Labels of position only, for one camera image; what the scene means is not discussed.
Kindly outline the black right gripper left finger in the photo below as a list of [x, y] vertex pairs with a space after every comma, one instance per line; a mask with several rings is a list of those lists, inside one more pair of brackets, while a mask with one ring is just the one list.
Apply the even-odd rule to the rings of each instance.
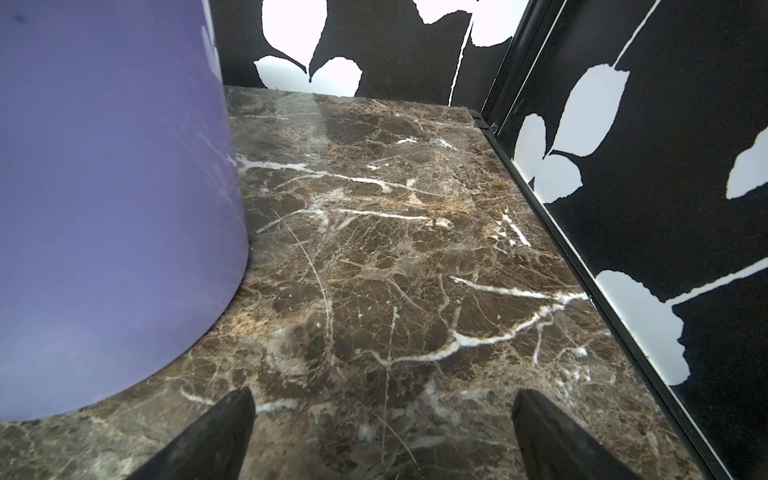
[[228, 393], [131, 479], [237, 479], [256, 417], [252, 392]]

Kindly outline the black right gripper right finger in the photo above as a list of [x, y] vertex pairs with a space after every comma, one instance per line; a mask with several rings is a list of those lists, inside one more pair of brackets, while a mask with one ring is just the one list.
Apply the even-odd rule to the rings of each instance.
[[537, 390], [517, 392], [511, 418], [529, 479], [639, 477]]

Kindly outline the purple plastic bucket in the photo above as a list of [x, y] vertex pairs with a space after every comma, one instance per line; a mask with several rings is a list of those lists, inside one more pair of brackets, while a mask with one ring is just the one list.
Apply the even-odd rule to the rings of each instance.
[[2, 419], [162, 370], [248, 249], [209, 4], [3, 2]]

